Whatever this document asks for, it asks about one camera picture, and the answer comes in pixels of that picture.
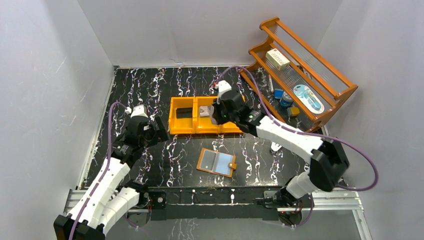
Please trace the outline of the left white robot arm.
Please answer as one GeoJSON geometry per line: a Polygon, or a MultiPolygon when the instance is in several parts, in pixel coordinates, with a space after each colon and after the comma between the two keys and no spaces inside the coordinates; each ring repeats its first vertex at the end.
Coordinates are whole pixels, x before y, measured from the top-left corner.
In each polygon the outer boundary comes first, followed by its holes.
{"type": "Polygon", "coordinates": [[[131,208],[152,208],[166,194],[149,192],[143,183],[122,180],[144,149],[169,140],[160,117],[146,114],[130,118],[126,129],[108,146],[107,157],[91,186],[67,215],[59,215],[54,231],[59,240],[104,240],[109,230],[131,208]]]}

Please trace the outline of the orange three-compartment bin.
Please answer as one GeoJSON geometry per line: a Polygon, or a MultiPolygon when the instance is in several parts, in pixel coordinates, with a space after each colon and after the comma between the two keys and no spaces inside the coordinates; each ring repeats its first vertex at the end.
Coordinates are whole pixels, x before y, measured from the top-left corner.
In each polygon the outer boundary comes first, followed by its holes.
{"type": "Polygon", "coordinates": [[[168,117],[169,133],[187,134],[241,134],[232,122],[216,125],[211,122],[208,107],[215,96],[174,96],[170,99],[168,117]]]}

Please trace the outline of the orange card holder wallet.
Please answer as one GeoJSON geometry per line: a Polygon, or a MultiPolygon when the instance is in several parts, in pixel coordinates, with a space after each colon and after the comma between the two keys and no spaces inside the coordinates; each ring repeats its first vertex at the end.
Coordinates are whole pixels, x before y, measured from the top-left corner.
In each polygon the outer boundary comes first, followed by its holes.
{"type": "Polygon", "coordinates": [[[236,156],[202,148],[196,169],[206,173],[231,178],[237,169],[236,156]]]}

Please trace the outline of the orange wooden shelf rack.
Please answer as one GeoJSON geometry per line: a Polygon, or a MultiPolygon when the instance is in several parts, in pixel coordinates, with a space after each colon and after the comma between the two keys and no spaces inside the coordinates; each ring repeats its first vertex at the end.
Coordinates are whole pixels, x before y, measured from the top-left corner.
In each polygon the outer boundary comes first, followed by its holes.
{"type": "Polygon", "coordinates": [[[358,86],[278,17],[263,21],[259,28],[266,33],[267,38],[249,49],[248,53],[254,58],[254,63],[248,66],[247,70],[253,72],[262,68],[276,82],[277,87],[287,92],[295,105],[309,118],[309,131],[314,132],[322,128],[358,86]],[[266,58],[266,53],[273,49],[277,49],[289,60],[288,66],[277,69],[272,65],[266,58]],[[312,100],[301,99],[295,95],[299,85],[308,87],[314,93],[315,99],[321,105],[320,110],[312,108],[312,100]]]}

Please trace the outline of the blue packaged cutter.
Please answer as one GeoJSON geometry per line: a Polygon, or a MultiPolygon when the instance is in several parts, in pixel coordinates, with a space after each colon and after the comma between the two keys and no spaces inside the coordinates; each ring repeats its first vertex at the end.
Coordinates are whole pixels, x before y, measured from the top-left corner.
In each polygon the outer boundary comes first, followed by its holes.
{"type": "Polygon", "coordinates": [[[317,98],[314,92],[307,85],[296,85],[293,88],[293,93],[313,114],[319,115],[325,111],[323,103],[317,98]]]}

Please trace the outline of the silver card stack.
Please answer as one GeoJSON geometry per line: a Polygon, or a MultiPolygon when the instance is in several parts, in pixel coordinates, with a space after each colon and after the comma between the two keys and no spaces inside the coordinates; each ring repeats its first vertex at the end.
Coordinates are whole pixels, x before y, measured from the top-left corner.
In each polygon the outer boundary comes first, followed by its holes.
{"type": "Polygon", "coordinates": [[[198,113],[201,118],[211,117],[214,113],[214,107],[212,105],[201,105],[198,113]]]}

